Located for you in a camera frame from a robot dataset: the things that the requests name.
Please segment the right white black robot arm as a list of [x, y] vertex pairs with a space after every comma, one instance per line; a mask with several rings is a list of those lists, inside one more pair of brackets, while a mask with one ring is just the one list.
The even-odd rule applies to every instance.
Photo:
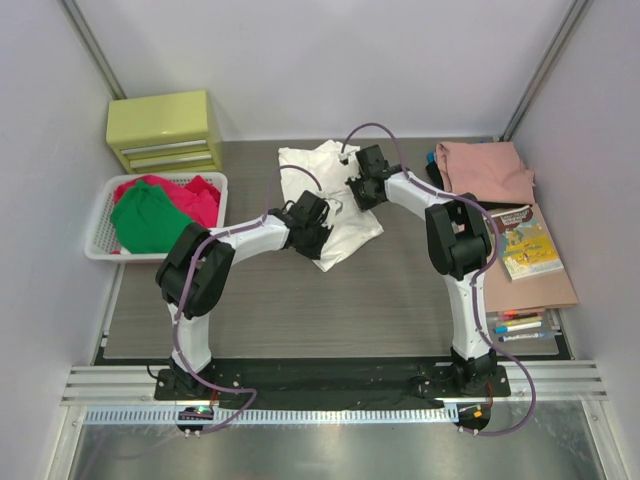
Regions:
[[497, 371], [496, 353], [486, 332], [483, 292], [492, 245], [475, 198], [447, 193], [400, 165], [391, 165], [377, 145], [342, 154], [340, 161], [357, 165], [356, 175], [346, 184], [360, 210], [389, 202], [424, 220], [429, 258], [443, 276], [450, 299], [451, 381], [461, 393], [484, 388]]

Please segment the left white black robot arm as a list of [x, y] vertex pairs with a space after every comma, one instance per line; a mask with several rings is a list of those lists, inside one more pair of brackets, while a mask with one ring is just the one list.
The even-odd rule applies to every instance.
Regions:
[[183, 230], [155, 277], [171, 315], [173, 343], [170, 366], [157, 376], [155, 399], [202, 399], [213, 389], [211, 311], [232, 267], [287, 248], [318, 261], [340, 211], [338, 201], [306, 190], [255, 220], [211, 230], [192, 223]]

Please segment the white printed t shirt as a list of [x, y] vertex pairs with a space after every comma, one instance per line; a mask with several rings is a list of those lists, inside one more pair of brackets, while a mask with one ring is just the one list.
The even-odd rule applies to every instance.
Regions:
[[296, 201], [308, 190], [326, 200], [332, 228], [315, 265], [323, 272], [347, 260], [384, 229], [370, 211], [361, 211], [346, 181], [359, 174], [358, 146], [327, 140], [312, 150], [284, 147], [278, 150], [281, 189], [286, 201]]

